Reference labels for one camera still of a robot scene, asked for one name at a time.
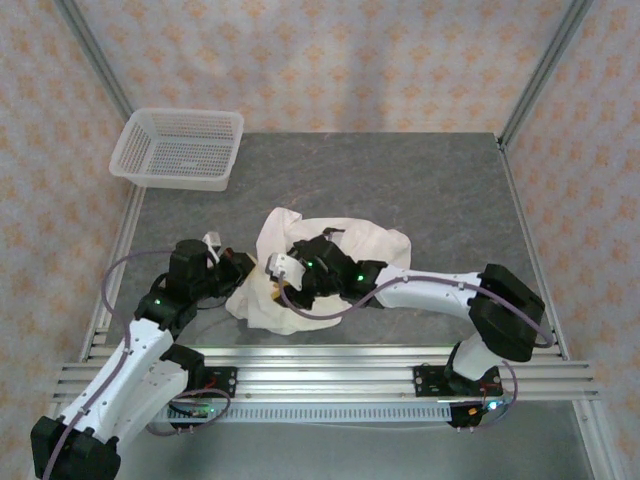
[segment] crumpled towel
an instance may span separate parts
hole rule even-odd
[[[269,279],[265,268],[272,253],[286,253],[293,242],[316,237],[327,227],[345,230],[334,234],[332,241],[354,260],[381,260],[400,268],[409,268],[411,241],[397,230],[386,230],[368,220],[354,218],[313,218],[276,208],[264,223],[256,249],[258,265],[226,303],[226,309],[236,318],[246,318],[250,328],[264,328],[280,335],[299,331],[319,330],[340,323],[333,320],[309,320],[273,301],[278,285]],[[318,297],[312,313],[328,315],[350,306],[338,295]]]

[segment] wall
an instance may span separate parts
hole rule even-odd
[[[128,185],[123,126],[52,1],[0,9],[0,465],[24,478],[29,432],[76,361]]]
[[[568,0],[81,0],[137,107],[247,130],[499,132]]]
[[[597,362],[640,475],[640,9],[594,2],[508,152],[577,358]]]

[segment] cable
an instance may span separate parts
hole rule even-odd
[[[511,401],[504,406],[504,408],[502,409],[502,412],[500,412],[500,415],[498,415],[496,418],[491,420],[489,423],[486,423],[484,425],[481,424],[481,425],[478,425],[477,427],[459,428],[458,430],[469,430],[473,432],[474,430],[478,430],[479,428],[484,429],[484,428],[493,427],[496,423],[502,421],[504,417],[507,415],[507,413],[516,404],[516,400],[518,399],[518,378],[516,377],[516,371],[506,360],[503,360],[502,363],[504,364],[505,367],[507,367],[507,369],[509,370],[509,373],[511,373],[511,379],[513,380],[513,394],[512,394],[513,396],[511,398]]]
[[[504,298],[500,297],[499,295],[496,295],[495,293],[487,290],[486,288],[478,287],[477,285],[472,285],[467,282],[459,282],[457,280],[448,280],[446,278],[433,277],[430,275],[410,275],[406,277],[392,278],[391,280],[384,282],[382,285],[378,285],[376,288],[371,290],[369,293],[367,293],[364,297],[362,297],[356,303],[351,305],[351,307],[341,312],[332,313],[329,315],[315,315],[313,313],[307,313],[303,310],[300,310],[293,303],[291,303],[291,300],[289,300],[286,292],[284,291],[284,273],[281,273],[280,276],[278,277],[278,288],[280,290],[280,297],[282,298],[282,301],[285,303],[285,305],[289,307],[293,312],[300,315],[301,317],[308,318],[309,320],[333,320],[334,318],[342,317],[344,315],[347,315],[351,312],[356,311],[360,307],[364,306],[369,300],[371,300],[375,295],[377,295],[379,292],[381,292],[385,288],[389,288],[390,286],[395,285],[397,283],[407,283],[407,282],[439,283],[441,285],[449,285],[451,287],[459,287],[462,289],[468,288],[469,290],[473,290],[482,295],[485,295],[490,299],[492,299],[493,301],[497,302],[498,304],[502,305],[511,313],[518,316],[521,320],[523,320],[527,325],[533,328],[539,335],[541,335],[544,338],[546,343],[542,343],[542,344],[534,343],[535,347],[539,347],[539,348],[553,347],[554,340],[551,334],[544,331],[536,322],[534,322],[531,318],[529,318],[529,316],[526,313],[524,313],[522,310],[517,308],[508,300],[505,300]]]
[[[105,381],[102,383],[102,385],[100,385],[96,389],[94,394],[91,395],[91,397],[89,397],[89,399],[86,401],[86,403],[78,411],[76,416],[71,419],[71,422],[69,422],[69,425],[67,425],[67,428],[64,429],[64,431],[62,432],[62,435],[60,435],[60,438],[58,439],[58,442],[56,443],[55,447],[53,448],[53,451],[51,452],[51,457],[49,457],[49,461],[47,462],[47,466],[44,469],[44,475],[42,476],[42,480],[49,480],[49,478],[51,477],[51,473],[53,472],[53,467],[56,464],[56,460],[58,460],[58,457],[60,456],[60,452],[62,451],[62,447],[64,446],[64,444],[67,441],[67,438],[69,437],[71,432],[73,431],[73,428],[78,424],[80,419],[83,417],[83,415],[85,414],[84,412],[88,412],[89,411],[89,409],[91,408],[91,405],[93,405],[94,402],[98,398],[100,398],[100,396],[104,393],[104,391],[107,389],[107,387],[109,387],[109,385],[114,380],[114,378],[116,378],[118,376],[118,374],[122,370],[122,367],[124,367],[124,362],[127,360],[127,358],[129,358],[129,348],[131,346],[131,332],[129,331],[129,324],[128,324],[126,318],[118,315],[117,312],[114,310],[114,308],[109,303],[109,300],[107,298],[107,286],[108,286],[108,283],[109,283],[109,277],[111,276],[113,271],[120,264],[126,262],[127,260],[131,260],[133,258],[141,257],[143,255],[160,255],[160,254],[166,255],[166,254],[170,254],[170,253],[171,253],[171,250],[151,250],[151,251],[130,253],[129,255],[125,255],[124,257],[118,259],[105,272],[104,277],[102,279],[102,284],[101,284],[101,287],[100,287],[100,295],[101,295],[101,298],[102,298],[102,303],[104,304],[104,306],[107,309],[107,311],[113,317],[119,319],[120,322],[122,323],[122,326],[124,327],[124,349],[123,349],[122,355],[120,356],[120,359],[118,360],[118,363],[116,364],[116,366],[113,369],[113,371],[105,379]]]
[[[211,420],[207,420],[203,424],[197,425],[195,427],[191,425],[189,427],[189,433],[194,433],[196,430],[210,427],[211,425],[216,423],[218,420],[220,420],[224,415],[226,415],[227,412],[229,411],[229,407],[231,407],[231,397],[229,396],[229,394],[224,390],[218,390],[217,388],[201,388],[198,390],[190,390],[188,392],[182,392],[181,394],[173,397],[173,400],[177,400],[179,398],[184,398],[184,397],[191,397],[193,395],[200,395],[203,393],[217,393],[218,395],[222,395],[227,400],[227,404],[222,409],[222,411],[218,415],[213,417]],[[184,429],[178,428],[175,430],[161,432],[160,430],[156,430],[154,427],[152,427],[151,424],[147,425],[146,428],[149,433],[151,433],[152,435],[156,435],[158,437],[172,437],[174,435],[180,435],[184,431]]]
[[[209,307],[198,307],[198,310],[213,310],[214,308],[220,308],[227,302],[228,299],[229,297],[223,297],[222,301],[216,303],[215,305],[211,305]]]

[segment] gray table surface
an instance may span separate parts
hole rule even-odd
[[[118,480],[586,480],[569,402],[522,403],[473,434],[343,426],[220,424],[197,434],[140,434]]]
[[[412,242],[412,266],[441,272],[502,263],[536,288],[491,134],[245,134],[224,193],[149,189],[132,250],[171,249],[220,232],[255,252],[269,212],[355,217]],[[117,308],[131,314],[167,258],[127,267]],[[121,337],[112,322],[108,342]],[[200,345],[443,344],[470,324],[430,312],[368,309],[336,327],[291,336],[248,329],[224,309],[201,312],[180,341]],[[123,456],[122,480],[591,478],[569,402],[521,403],[473,435],[448,427],[384,431],[221,424],[195,436],[142,433]]]
[[[255,253],[269,212],[354,217],[411,239],[412,268],[435,272],[507,266],[536,288],[533,268],[495,139],[488,133],[245,134],[223,193],[148,189],[131,249],[169,249],[220,232],[223,244]],[[116,307],[130,316],[167,258],[125,271]],[[470,323],[410,309],[356,312],[340,325],[290,336],[249,329],[224,308],[200,312],[180,341],[197,345],[453,344]],[[122,330],[112,322],[107,342]]]

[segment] plastic basket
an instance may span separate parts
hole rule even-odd
[[[141,187],[221,192],[243,125],[234,112],[141,108],[125,125],[109,171]]]

